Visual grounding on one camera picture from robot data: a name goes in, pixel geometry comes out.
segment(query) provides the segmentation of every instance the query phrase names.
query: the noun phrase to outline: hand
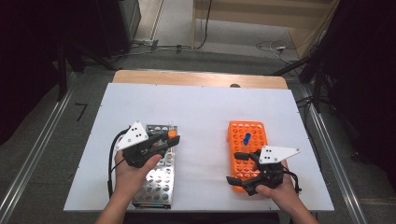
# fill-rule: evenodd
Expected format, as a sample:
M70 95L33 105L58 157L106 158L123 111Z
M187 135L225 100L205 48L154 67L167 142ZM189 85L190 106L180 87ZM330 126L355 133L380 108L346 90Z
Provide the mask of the hand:
M142 188L146 181L146 175L157 165L161 158L161 155L152 156L142 168L129 166L126 161L117 166L114 193L111 195L106 208L96 220L97 224L122 223L125 211L132 198ZM116 164L122 159L122 152L118 151L114 158Z
M154 155L141 168L129 166L126 161L120 163L116 168L116 187L114 192L124 195L127 200L131 201L145 183L146 175L157 165L161 158L161 155ZM122 151L118 151L114 158L116 164L122 159Z
M284 167L289 169L286 161L282 161L281 163ZM290 175L283 175L283 183L275 189L259 185L256 187L256 191L267 198L271 198L282 210L285 210L291 203L297 203L300 201L293 183L291 182Z
M289 169L286 161L282 161L282 165ZM318 223L298 197L290 175L283 175L283 183L275 189L259 185L256 187L256 191L267 198L271 198L280 209L291 216L294 223Z

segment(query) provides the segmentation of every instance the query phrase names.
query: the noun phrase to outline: white table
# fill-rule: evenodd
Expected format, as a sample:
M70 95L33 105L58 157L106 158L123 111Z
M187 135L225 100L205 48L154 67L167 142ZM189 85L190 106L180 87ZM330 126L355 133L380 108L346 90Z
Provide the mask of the white table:
M269 145L298 147L288 160L311 211L332 211L297 106L289 90L119 84L107 86L92 133L70 189L65 211L101 211L108 202L108 151L115 135L133 124L166 124L172 120L181 136L177 146L172 209L175 211L269 211L277 206L260 195L235 193L226 141L230 120L264 123Z

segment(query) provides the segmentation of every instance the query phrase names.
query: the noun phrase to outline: blue cap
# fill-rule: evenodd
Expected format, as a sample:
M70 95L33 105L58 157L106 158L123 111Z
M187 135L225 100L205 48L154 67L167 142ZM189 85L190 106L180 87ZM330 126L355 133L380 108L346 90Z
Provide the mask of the blue cap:
M250 133L246 133L245 134L245 138L244 138L244 145L247 146L248 145L248 140L250 140Z

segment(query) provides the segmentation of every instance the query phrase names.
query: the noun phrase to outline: wrist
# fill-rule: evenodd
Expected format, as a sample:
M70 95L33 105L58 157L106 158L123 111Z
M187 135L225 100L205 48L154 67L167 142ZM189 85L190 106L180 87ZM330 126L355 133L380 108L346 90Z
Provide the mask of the wrist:
M116 190L114 191L113 195L111 195L110 198L110 203L116 203L119 205L119 207L125 207L125 209L128 207L130 202L131 199L128 196Z
M273 201L280 209L282 209L289 215L294 215L304 210L307 210L297 194L289 196L287 198L273 199Z
M309 210L305 207L303 202L298 199L293 203L288 203L284 209L286 213L289 214L294 223L309 223L316 224L317 220L312 216Z

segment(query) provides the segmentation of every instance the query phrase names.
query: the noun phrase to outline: black cable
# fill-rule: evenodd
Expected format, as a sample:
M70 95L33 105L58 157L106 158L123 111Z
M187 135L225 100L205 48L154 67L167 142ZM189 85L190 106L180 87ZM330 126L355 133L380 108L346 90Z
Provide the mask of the black cable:
M283 174L290 175L294 179L294 182L295 182L294 183L294 190L296 191L296 193L300 193L301 189L300 189L300 186L298 184L298 176L295 173L290 172L289 170L283 171Z
M306 106L308 103L312 103L312 99L313 99L312 96L308 96L308 97L305 97L303 99L300 99L300 100L296 101L296 104L297 104L298 108L301 108L303 106ZM302 101L305 101L305 104L304 105L298 105ZM331 103L329 98L327 98L327 96L319 96L319 101L321 103L323 103L323 104L326 104L326 105L329 105Z
M120 161L119 163L117 163L117 165L115 165L113 168L111 168L111 165L113 164L113 151L114 151L114 146L117 143L117 140L123 135L126 134L128 132L128 130L131 127L128 127L127 129L121 131L119 134L117 134L117 136L114 138L113 143L111 144L111 148L110 148L110 154L108 156L108 180L107 180L107 190L108 190L108 197L110 198L111 195L113 195L113 181L111 180L111 173L113 173L113 170L120 164L122 163L124 160Z
M117 166L119 166L123 161L125 161L125 159L122 159L122 161L119 161L119 163L113 166L113 168L111 168L111 172L113 172L117 168Z
M194 49L201 49L207 39L207 24L209 22L209 15L210 15L210 9L212 8L212 0L210 0L209 2L209 8L207 9L207 14L206 14L206 22L205 22L205 36L204 36L204 41L201 43L201 45L198 48L194 48Z
M299 76L301 72L298 73L297 70L296 70L297 68L294 68L294 69L291 70L291 71L294 71L294 73L295 73L297 76ZM292 75L291 72L287 72L287 73L288 73L289 76L291 76L291 77L296 77L296 76Z
M309 131L308 125L307 125L308 111L309 111L309 108L311 107L311 104L312 104L312 96L307 96L307 97L305 97L303 99L300 99L300 100L296 101L296 104L299 104L300 102L303 102L303 101L306 101L306 103L304 105L298 105L297 107L298 108L304 107L303 124L304 124L306 132L308 133L308 137L309 137L309 139L312 142L313 148L314 148L316 156L317 156L318 167L319 167L319 170L321 171L322 170L321 158L320 158L320 154L319 154L319 151L318 151L318 147L317 147L317 144L315 143L314 138L312 136L312 133Z
M212 8L212 1L213 0L210 0L209 8L207 9L204 40L203 40L203 42L201 42L201 45L198 48L193 48L193 49L201 49L204 46L205 42L206 42L206 39L207 39L207 25L209 23L209 15L210 15L210 10ZM150 47L150 48L154 47L154 48L160 48L160 49L191 49L190 46L185 46L185 45L175 45L175 46L172 46L172 45L151 46L151 45L146 45L146 44L138 44L138 45L139 45L139 47L140 46L145 46L145 47Z

